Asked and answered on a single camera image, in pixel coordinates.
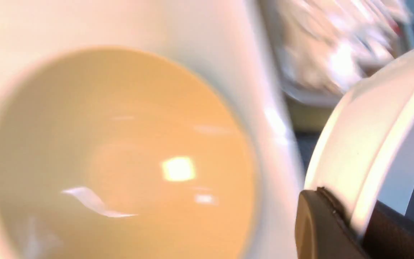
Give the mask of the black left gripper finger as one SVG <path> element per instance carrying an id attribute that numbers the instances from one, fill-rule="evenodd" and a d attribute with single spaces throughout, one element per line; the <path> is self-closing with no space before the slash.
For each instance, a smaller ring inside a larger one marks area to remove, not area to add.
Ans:
<path id="1" fill-rule="evenodd" d="M 359 241 L 343 205 L 318 187 L 299 194 L 295 243 L 299 259 L 414 259 L 414 221 L 378 201 Z"/>

